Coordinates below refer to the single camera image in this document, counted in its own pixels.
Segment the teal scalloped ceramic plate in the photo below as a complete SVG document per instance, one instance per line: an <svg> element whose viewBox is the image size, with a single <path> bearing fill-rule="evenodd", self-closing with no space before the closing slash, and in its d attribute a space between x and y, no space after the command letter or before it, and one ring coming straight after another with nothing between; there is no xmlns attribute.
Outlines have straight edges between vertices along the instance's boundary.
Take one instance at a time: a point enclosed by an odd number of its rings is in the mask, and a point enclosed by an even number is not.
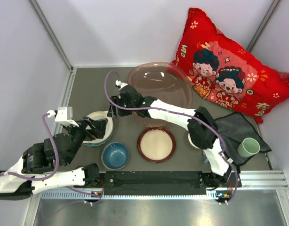
<svg viewBox="0 0 289 226"><path fill-rule="evenodd" d="M111 139L113 135L113 132L111 132L109 135L105 135L103 139L96 139L96 140L93 140L93 141L83 141L83 145L87 146L87 147L97 147L97 146L100 146L102 144L105 144L108 140Z"/></svg>

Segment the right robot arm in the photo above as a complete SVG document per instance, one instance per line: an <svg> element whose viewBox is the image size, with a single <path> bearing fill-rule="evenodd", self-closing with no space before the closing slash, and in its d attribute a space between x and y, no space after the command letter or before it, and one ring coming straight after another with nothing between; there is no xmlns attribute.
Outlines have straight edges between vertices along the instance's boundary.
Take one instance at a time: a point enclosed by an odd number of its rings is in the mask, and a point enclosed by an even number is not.
<svg viewBox="0 0 289 226"><path fill-rule="evenodd" d="M164 120L178 125L188 131L191 143L205 153L214 173L214 182L218 186L229 183L231 174L238 180L237 169L224 154L227 149L225 141L219 135L217 125L206 108L187 109L167 104L155 97L143 97L126 83L118 83L117 88L118 95L107 96L111 117L136 112L143 118Z"/></svg>

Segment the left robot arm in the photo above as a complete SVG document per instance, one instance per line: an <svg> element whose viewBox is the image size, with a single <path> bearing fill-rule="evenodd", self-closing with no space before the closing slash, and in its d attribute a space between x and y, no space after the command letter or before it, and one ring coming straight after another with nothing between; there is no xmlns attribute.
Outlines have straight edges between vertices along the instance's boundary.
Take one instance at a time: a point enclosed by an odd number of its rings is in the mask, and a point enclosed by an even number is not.
<svg viewBox="0 0 289 226"><path fill-rule="evenodd" d="M108 119L84 117L74 121L68 116L57 116L55 121L67 133L49 134L44 142L28 148L15 165L0 171L0 200L23 200L58 187L95 188L103 185L95 163L63 172L58 168L73 161L85 140L103 138Z"/></svg>

